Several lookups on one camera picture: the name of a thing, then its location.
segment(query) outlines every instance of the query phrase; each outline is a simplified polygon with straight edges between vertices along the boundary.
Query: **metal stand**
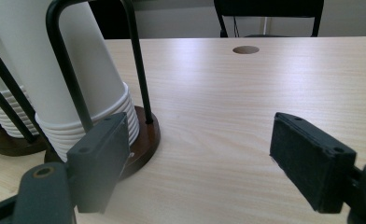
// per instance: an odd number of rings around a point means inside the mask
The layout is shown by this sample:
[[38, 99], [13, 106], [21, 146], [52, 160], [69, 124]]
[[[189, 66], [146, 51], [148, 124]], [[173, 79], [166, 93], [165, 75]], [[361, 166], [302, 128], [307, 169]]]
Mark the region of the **metal stand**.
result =
[[[90, 113], [86, 106], [81, 89], [78, 85], [77, 78], [73, 66], [70, 62], [66, 46], [63, 42], [61, 30], [59, 28], [59, 19], [63, 10], [77, 3], [89, 2], [90, 0], [54, 0], [49, 5], [46, 16], [47, 32], [49, 41], [54, 50], [58, 64], [61, 67], [63, 78], [66, 82], [70, 95], [75, 103], [75, 107], [84, 130], [88, 132], [93, 124]], [[151, 113], [150, 101], [148, 97], [148, 86], [145, 76], [145, 68], [143, 65], [142, 53], [140, 49], [139, 37], [136, 28], [136, 20], [134, 16], [134, 7], [130, 0], [121, 0], [127, 15], [130, 36], [133, 45], [134, 59], [136, 71], [139, 79], [140, 90], [142, 93], [142, 101], [144, 107], [136, 107], [136, 115], [139, 118], [140, 132], [139, 136], [131, 146], [131, 157], [124, 169], [124, 176], [128, 176], [143, 167], [152, 157], [160, 143], [161, 133], [160, 125], [154, 114]], [[51, 151], [47, 151], [45, 160], [55, 161], [59, 158]]]

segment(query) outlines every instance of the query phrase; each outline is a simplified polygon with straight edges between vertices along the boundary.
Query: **screw hole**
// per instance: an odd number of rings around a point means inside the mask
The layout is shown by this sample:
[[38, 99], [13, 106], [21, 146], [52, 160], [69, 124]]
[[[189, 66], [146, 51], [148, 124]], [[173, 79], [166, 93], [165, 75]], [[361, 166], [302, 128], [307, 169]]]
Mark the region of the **screw hole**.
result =
[[41, 169], [38, 169], [34, 172], [34, 178], [44, 178], [54, 172], [54, 168], [49, 167], [43, 167]]
[[90, 149], [87, 148], [87, 147], [82, 147], [81, 149], [78, 150], [79, 153], [86, 153], [86, 152], [89, 152]]
[[340, 152], [340, 153], [344, 152], [344, 150], [342, 148], [340, 148], [340, 147], [335, 147], [334, 148], [334, 151]]

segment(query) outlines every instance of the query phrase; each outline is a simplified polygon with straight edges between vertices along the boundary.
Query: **wooden table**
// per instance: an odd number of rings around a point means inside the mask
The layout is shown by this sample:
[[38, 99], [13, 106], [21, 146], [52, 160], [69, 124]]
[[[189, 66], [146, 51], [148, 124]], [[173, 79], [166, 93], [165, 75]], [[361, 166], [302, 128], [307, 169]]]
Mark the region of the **wooden table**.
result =
[[[104, 215], [78, 223], [345, 223], [313, 212], [269, 157], [277, 111], [314, 123], [366, 164], [366, 37], [142, 40], [162, 140], [119, 183]], [[141, 105], [129, 41], [107, 41]], [[255, 46], [255, 54], [236, 54]], [[0, 201], [43, 153], [0, 155]]]

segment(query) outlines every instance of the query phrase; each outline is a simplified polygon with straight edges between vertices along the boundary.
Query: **black chair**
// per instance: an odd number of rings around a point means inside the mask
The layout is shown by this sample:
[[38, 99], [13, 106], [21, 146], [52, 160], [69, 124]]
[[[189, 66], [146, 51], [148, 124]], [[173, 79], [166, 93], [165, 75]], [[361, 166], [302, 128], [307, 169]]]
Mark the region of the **black chair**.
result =
[[[220, 37], [228, 37], [223, 16], [315, 18], [311, 36], [317, 36], [324, 0], [214, 0]], [[250, 35], [248, 37], [280, 35]]]
[[90, 7], [104, 39], [130, 39], [127, 15], [121, 1], [91, 1]]

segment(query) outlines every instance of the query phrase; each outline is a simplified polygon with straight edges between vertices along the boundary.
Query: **light wood tabletop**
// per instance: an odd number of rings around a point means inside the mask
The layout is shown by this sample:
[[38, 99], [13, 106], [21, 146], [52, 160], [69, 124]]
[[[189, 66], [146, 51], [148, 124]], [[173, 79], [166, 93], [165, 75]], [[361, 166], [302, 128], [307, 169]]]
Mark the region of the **light wood tabletop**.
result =
[[[141, 105], [128, 40], [106, 41]], [[158, 151], [104, 214], [77, 223], [346, 223], [314, 212], [270, 158], [276, 112], [315, 124], [366, 164], [366, 37], [142, 40]], [[237, 54], [239, 46], [260, 49]], [[0, 155], [0, 201], [44, 153]]]

